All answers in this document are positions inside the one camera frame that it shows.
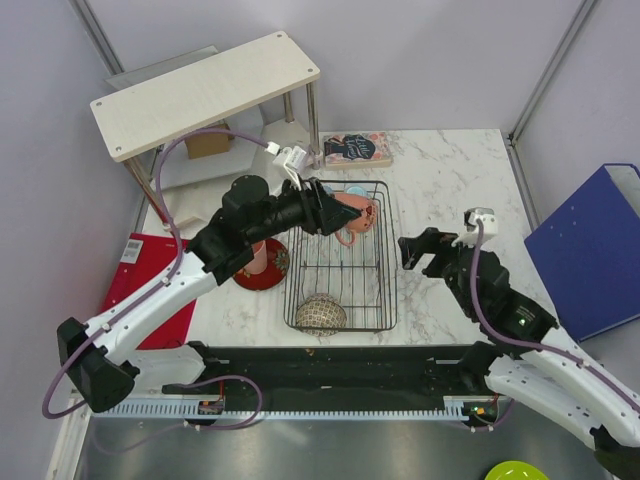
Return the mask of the pink mug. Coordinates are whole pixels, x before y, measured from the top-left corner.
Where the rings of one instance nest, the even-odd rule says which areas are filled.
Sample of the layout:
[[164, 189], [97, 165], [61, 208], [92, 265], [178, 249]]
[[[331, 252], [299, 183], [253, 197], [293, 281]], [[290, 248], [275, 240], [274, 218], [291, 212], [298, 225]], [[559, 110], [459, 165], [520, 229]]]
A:
[[348, 222], [344, 227], [349, 233], [348, 239], [343, 238], [341, 231], [335, 233], [340, 244], [351, 247], [355, 244], [358, 234], [369, 232], [375, 225], [378, 217], [376, 203], [369, 197], [350, 193], [336, 193], [334, 198], [360, 211], [360, 217]]

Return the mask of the red floral plate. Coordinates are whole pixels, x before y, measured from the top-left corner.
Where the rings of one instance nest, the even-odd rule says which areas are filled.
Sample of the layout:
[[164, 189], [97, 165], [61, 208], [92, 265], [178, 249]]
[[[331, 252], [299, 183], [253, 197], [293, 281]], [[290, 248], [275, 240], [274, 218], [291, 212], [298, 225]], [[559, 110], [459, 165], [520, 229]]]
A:
[[286, 277], [289, 271], [289, 251], [279, 240], [269, 238], [266, 240], [267, 268], [259, 275], [249, 275], [244, 269], [238, 271], [233, 280], [242, 288], [251, 291], [269, 290]]

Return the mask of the pink tumbler cup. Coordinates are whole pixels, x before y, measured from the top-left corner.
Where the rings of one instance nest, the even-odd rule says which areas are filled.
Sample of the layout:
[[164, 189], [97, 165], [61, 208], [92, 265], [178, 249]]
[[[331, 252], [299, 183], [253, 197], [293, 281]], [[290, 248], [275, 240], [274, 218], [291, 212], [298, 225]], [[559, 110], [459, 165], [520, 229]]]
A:
[[249, 275], [259, 275], [267, 268], [266, 241], [260, 241], [252, 245], [253, 259], [245, 265], [244, 271]]

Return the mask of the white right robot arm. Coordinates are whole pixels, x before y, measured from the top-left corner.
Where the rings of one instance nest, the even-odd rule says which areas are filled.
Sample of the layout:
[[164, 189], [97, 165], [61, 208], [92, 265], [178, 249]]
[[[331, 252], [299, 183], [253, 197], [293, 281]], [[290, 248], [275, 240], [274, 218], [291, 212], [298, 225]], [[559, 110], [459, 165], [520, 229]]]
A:
[[590, 448], [618, 479], [639, 476], [639, 395], [587, 354], [533, 299], [514, 290], [499, 257], [483, 249], [483, 226], [466, 238], [428, 227], [402, 237], [402, 267], [424, 255], [422, 273], [442, 280], [488, 340], [458, 368], [467, 392], [487, 387], [545, 416]]

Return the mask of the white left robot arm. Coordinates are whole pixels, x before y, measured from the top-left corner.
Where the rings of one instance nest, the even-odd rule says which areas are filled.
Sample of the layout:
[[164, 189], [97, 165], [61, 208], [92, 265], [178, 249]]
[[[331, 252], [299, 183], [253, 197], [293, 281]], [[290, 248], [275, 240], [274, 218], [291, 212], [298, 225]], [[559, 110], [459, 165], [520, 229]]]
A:
[[189, 346], [138, 353], [139, 345], [179, 310], [250, 263], [253, 245], [299, 227], [331, 235], [360, 217], [359, 209], [328, 194], [313, 178], [301, 188], [286, 181], [279, 195], [256, 175], [237, 179], [206, 227], [152, 280], [102, 314], [57, 329], [62, 369], [92, 411], [107, 411], [135, 388], [188, 384], [208, 393], [219, 369]]

